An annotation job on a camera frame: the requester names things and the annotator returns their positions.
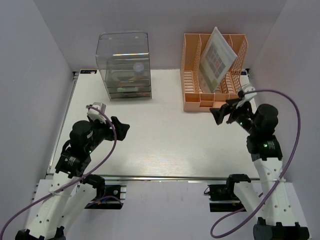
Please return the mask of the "clear mesh zipper pouch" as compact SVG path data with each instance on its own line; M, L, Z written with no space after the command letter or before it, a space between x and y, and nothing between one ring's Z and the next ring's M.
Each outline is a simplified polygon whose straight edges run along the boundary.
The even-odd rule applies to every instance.
M214 93L236 60L237 55L215 27L200 56L198 83L203 93Z

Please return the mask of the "clear paper clip tub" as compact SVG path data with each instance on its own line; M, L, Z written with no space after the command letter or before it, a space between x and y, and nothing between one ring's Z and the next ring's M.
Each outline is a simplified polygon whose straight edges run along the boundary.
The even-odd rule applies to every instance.
M135 76L143 76L145 73L145 67L142 62L136 62L133 65L133 72Z

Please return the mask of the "clear grey drawer organizer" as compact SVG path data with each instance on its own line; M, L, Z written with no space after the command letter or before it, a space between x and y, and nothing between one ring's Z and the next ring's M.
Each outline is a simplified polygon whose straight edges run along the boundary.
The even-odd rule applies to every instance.
M95 60L110 100L152 98L148 33L125 31L100 34ZM144 64L144 75L135 76L133 65ZM142 77L129 81L132 77ZM117 88L138 87L137 92L117 92Z

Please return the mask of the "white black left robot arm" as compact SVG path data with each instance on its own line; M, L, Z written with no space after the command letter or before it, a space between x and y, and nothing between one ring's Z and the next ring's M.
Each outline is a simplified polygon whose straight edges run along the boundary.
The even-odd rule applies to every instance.
M19 230L17 240L62 240L82 210L94 199L105 196L105 180L85 173L91 163L91 153L103 142L123 141L130 125L117 117L110 120L102 115L89 115L87 120L73 124L69 139L64 143L48 197L41 201L35 218Z

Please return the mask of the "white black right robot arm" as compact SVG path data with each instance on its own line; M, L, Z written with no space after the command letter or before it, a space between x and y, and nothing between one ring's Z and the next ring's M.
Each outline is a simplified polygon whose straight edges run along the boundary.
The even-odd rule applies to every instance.
M220 108L210 108L216 124L225 116L227 124L238 123L247 133L246 147L257 170L262 188L259 197L246 174L231 174L226 180L226 195L239 199L245 210L256 220L255 240L307 240L309 230L295 217L285 179L282 176L283 154L274 134L278 110L270 104L252 110L249 102L239 106L239 99L227 100Z

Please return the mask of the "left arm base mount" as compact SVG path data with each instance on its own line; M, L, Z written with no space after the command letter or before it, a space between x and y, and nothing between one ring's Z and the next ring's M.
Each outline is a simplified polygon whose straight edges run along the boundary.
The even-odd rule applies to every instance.
M106 180L96 197L85 209L88 210L121 210L126 199L127 184L118 180Z

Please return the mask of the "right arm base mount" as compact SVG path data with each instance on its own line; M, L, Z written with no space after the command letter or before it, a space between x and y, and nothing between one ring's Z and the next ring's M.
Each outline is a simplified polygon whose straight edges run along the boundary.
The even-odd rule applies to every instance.
M225 184L208 185L203 194L209 197L211 213L235 212L244 207L236 196L232 196L227 191Z

